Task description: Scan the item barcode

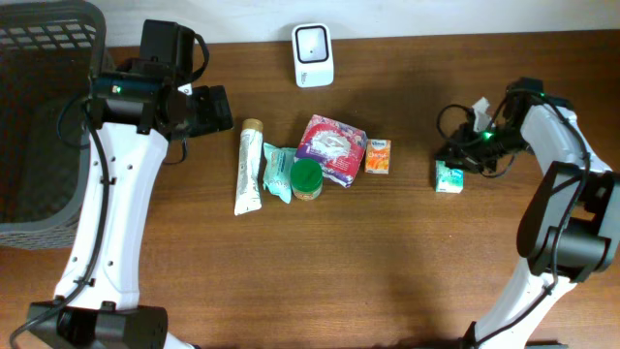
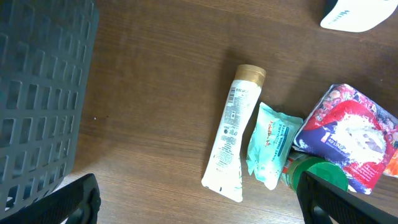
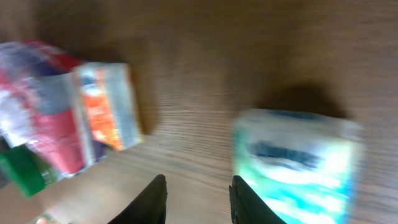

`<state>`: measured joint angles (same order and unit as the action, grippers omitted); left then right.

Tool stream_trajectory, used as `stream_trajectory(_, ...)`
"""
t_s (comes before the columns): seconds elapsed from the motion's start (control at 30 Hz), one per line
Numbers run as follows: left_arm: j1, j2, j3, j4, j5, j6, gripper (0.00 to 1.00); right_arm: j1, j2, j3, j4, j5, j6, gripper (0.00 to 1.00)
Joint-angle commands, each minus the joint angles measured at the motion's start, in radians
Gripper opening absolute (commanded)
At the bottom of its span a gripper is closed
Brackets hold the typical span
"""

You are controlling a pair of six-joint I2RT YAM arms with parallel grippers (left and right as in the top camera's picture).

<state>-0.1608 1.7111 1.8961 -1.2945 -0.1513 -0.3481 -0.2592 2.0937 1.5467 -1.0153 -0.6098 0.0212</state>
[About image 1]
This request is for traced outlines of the green small tissue box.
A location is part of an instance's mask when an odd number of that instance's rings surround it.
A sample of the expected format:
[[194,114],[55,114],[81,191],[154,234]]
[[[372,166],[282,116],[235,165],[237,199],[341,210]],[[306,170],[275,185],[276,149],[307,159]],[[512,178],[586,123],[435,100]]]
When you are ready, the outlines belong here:
[[435,191],[438,193],[459,194],[464,188],[462,170],[451,169],[444,161],[435,161]]

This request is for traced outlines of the white tube with tan cap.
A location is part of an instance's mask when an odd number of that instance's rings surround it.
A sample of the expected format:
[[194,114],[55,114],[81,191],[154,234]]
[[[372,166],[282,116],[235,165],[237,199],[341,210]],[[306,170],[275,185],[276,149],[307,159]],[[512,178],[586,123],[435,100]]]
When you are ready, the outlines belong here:
[[241,215],[262,207],[258,175],[263,150],[263,123],[256,118],[242,123],[235,192],[234,214]]

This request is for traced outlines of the teal wet wipes pack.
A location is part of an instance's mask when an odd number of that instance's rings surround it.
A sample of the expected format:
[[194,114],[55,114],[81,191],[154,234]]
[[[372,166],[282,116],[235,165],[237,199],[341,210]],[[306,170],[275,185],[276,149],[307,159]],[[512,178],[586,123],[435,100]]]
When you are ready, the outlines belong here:
[[292,200],[291,168],[295,161],[295,153],[295,148],[263,144],[266,160],[263,188],[286,204]]

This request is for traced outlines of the orange small tissue box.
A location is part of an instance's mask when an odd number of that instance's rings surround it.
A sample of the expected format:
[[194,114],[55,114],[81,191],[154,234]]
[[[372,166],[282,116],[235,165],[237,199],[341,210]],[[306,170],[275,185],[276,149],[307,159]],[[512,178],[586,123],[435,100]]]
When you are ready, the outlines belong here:
[[370,139],[367,142],[364,171],[369,174],[387,175],[390,168],[390,140]]

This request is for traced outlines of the green lid jar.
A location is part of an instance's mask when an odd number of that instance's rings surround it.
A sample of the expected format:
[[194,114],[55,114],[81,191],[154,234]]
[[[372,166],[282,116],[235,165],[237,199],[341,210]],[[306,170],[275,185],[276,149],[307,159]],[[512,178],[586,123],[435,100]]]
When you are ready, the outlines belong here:
[[321,165],[312,159],[299,159],[291,169],[291,186],[294,195],[302,201],[318,198],[323,189]]

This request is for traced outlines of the pink purple tissue pack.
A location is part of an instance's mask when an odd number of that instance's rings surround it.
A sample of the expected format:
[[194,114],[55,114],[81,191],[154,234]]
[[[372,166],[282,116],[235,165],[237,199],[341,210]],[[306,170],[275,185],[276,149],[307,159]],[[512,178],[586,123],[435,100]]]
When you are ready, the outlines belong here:
[[367,141],[363,130],[314,114],[304,130],[295,160],[316,161],[325,178],[349,188],[359,171]]

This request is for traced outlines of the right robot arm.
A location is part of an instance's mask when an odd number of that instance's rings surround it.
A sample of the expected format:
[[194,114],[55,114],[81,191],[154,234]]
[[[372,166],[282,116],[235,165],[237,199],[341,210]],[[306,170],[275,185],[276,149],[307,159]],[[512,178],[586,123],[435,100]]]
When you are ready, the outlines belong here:
[[488,107],[481,98],[463,108],[466,120],[443,136],[436,169],[497,178],[500,159],[528,152],[543,178],[519,223],[511,280],[456,345],[527,348],[555,303],[612,264],[619,247],[619,174],[585,140],[571,102],[546,94],[541,80],[510,83],[496,111]]

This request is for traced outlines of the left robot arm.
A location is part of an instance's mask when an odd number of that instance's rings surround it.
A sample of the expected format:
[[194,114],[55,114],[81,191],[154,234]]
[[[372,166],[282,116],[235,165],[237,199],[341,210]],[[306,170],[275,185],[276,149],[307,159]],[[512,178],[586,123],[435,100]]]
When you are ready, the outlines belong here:
[[157,174],[174,140],[233,127],[225,88],[198,85],[202,36],[147,20],[139,56],[91,77],[81,102],[89,169],[71,257],[51,301],[19,333],[52,348],[179,348],[167,311],[140,304],[140,248]]

